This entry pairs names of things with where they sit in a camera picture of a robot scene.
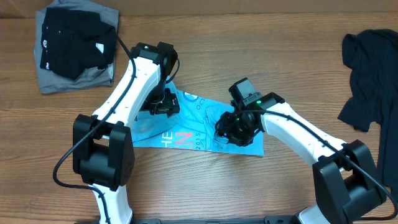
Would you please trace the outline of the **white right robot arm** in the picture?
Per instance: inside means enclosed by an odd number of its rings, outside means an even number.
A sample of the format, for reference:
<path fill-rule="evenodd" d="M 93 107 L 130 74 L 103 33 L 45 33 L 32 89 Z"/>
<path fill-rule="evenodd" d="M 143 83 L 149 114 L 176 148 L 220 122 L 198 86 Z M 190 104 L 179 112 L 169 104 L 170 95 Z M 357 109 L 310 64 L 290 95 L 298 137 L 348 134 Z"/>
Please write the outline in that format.
<path fill-rule="evenodd" d="M 276 137 L 313 172 L 316 202 L 292 216 L 266 217 L 265 223 L 353 223 L 382 205 L 387 194 L 377 180 L 376 165 L 361 141 L 330 136 L 297 114 L 275 93 L 262 95 L 247 79 L 229 88 L 232 113 L 215 124 L 228 143 L 248 146 L 263 132 Z"/>

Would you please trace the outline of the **light blue printed t-shirt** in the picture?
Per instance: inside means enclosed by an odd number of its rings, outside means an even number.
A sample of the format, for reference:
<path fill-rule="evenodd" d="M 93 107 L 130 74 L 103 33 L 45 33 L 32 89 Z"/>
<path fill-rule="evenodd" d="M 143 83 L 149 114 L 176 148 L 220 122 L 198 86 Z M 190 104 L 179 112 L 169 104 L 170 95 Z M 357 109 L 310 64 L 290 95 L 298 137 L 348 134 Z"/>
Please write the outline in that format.
<path fill-rule="evenodd" d="M 216 122 L 223 113 L 232 112 L 232 106 L 178 90 L 172 82 L 166 87 L 177 95 L 180 112 L 171 117 L 151 115 L 147 111 L 138 113 L 131 128 L 133 146 L 264 155 L 262 134 L 245 147 L 229 144 L 226 138 L 215 136 Z"/>

